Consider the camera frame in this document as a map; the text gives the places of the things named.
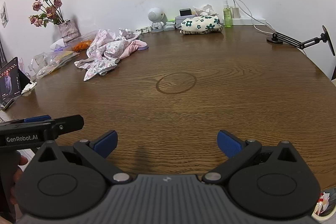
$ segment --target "pink vase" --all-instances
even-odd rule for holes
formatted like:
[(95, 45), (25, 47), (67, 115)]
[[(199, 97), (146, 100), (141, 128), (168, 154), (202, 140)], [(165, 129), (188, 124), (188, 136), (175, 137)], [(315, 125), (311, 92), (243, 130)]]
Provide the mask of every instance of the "pink vase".
[(65, 43), (69, 42), (70, 40), (76, 37), (79, 37), (79, 33), (78, 33), (78, 30), (76, 28), (76, 25), (73, 19), (65, 20), (65, 22), (58, 25), (58, 27), (59, 27), (59, 32), (61, 33), (61, 36)]

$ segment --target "green liquid bottle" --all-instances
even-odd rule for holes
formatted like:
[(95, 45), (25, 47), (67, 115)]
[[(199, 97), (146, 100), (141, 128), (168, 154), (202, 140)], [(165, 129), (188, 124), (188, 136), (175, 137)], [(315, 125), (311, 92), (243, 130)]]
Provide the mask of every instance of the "green liquid bottle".
[(227, 0), (224, 0), (223, 15), (224, 15), (224, 26), (231, 27), (232, 26), (232, 15), (231, 15), (231, 9), (229, 8), (229, 4), (227, 3)]

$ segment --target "black handle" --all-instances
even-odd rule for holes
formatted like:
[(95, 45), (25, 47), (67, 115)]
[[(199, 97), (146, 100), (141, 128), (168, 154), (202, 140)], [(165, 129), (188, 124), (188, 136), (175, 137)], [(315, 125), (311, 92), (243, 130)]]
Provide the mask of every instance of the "black handle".
[(21, 154), (18, 151), (0, 153), (0, 216), (9, 222), (16, 220), (14, 205), (10, 203), (13, 176), (17, 170)]

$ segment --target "tablet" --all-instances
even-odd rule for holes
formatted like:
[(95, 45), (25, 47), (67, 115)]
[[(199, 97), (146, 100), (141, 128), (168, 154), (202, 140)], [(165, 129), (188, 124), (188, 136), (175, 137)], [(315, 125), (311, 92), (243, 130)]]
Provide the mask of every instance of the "tablet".
[(21, 94), (19, 66), (17, 57), (13, 58), (0, 69), (1, 102)]

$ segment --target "wood grain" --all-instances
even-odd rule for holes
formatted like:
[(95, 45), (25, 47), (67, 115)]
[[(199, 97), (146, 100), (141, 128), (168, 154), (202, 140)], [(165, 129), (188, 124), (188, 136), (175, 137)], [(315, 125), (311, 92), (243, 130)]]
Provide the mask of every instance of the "wood grain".
[(216, 144), (220, 129), (264, 145), (290, 140), (322, 189), (336, 185), (336, 89), (299, 50), (269, 44), (250, 26), (143, 40), (148, 50), (87, 82), (71, 62), (7, 113), (82, 115), (83, 130), (60, 136), (60, 145), (115, 129), (109, 160), (130, 173), (201, 175), (226, 160)]

